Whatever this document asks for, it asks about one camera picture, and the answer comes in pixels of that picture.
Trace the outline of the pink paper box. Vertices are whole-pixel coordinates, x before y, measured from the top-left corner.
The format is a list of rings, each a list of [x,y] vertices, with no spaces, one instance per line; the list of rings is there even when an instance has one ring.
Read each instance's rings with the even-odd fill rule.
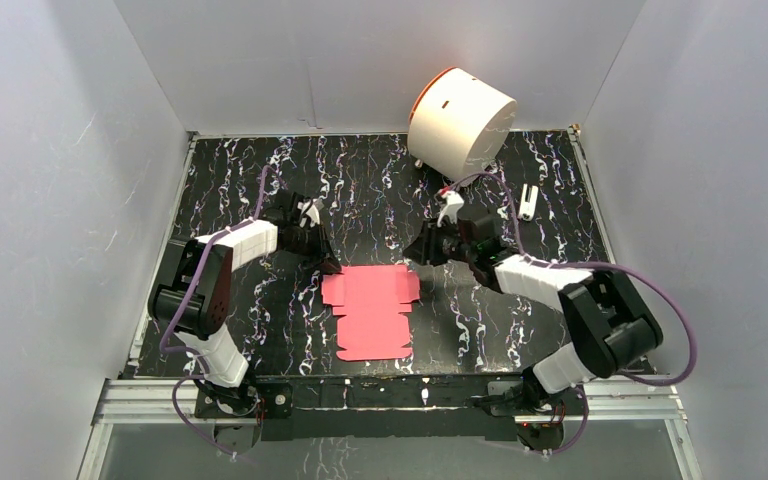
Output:
[[[419,296],[418,275],[404,264],[346,266],[326,275],[322,299],[337,317],[337,358],[359,362],[411,356],[408,314]]]

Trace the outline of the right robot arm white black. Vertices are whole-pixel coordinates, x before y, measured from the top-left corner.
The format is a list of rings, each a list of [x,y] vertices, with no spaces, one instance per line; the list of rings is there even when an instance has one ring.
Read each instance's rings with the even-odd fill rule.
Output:
[[[566,390],[609,378],[663,342],[663,332],[629,276],[596,268],[539,266],[501,237],[498,223],[426,220],[403,251],[429,266],[466,264],[477,282],[497,293],[526,297],[562,314],[568,343],[528,367],[521,386],[480,400],[550,413]]]

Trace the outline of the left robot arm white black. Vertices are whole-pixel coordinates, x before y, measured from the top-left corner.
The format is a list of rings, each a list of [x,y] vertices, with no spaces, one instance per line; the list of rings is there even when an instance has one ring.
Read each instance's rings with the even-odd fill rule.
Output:
[[[167,243],[147,302],[149,316],[164,327],[159,348],[190,355],[201,370],[193,378],[197,388],[235,416],[254,411],[259,391],[226,325],[232,275],[279,251],[306,258],[322,273],[340,272],[323,212],[321,200],[281,189],[236,225]]]

